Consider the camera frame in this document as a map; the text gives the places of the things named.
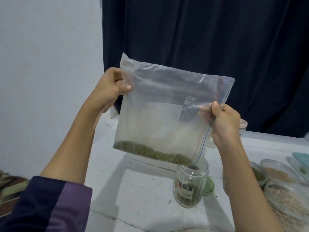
hand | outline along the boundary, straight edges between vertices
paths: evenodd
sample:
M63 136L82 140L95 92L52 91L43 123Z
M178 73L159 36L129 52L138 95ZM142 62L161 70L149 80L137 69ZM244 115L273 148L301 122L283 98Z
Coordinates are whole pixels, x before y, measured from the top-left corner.
M85 104L88 109L101 115L110 109L119 95L124 95L131 89L130 85L123 83L121 69L111 67L103 74Z
M220 150L226 146L240 142L239 113L226 104L220 109L218 102L215 101L212 102L210 106L200 107L200 113L204 115L207 121L209 121L210 118L210 109L211 113L215 116L212 128L214 130L214 144L218 149Z

plastic ziplock bag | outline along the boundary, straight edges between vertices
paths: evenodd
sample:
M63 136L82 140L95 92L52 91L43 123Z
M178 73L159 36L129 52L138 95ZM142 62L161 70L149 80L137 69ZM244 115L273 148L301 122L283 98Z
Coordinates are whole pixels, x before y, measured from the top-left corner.
M138 62L122 54L124 95L114 148L173 164L195 165L206 151L211 122L197 112L224 104L234 78Z

dark sleeve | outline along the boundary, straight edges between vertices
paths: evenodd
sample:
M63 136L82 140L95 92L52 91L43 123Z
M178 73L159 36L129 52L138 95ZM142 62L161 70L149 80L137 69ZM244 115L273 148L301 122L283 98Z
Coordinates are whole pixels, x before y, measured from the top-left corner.
M33 177L2 232L83 232L92 189L77 183Z

white wall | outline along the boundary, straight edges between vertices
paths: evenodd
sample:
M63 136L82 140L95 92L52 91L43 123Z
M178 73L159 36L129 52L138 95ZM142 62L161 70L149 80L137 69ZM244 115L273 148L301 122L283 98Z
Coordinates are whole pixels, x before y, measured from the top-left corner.
M0 0L0 169L39 174L102 73L99 0Z

jar label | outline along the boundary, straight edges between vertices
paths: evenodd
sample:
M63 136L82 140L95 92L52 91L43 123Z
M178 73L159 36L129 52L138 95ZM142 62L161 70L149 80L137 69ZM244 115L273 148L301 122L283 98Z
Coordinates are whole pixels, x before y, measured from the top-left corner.
M193 188L183 184L181 181L178 180L178 184L177 184L177 191L178 193L186 198L186 199L192 199L192 194L193 194Z

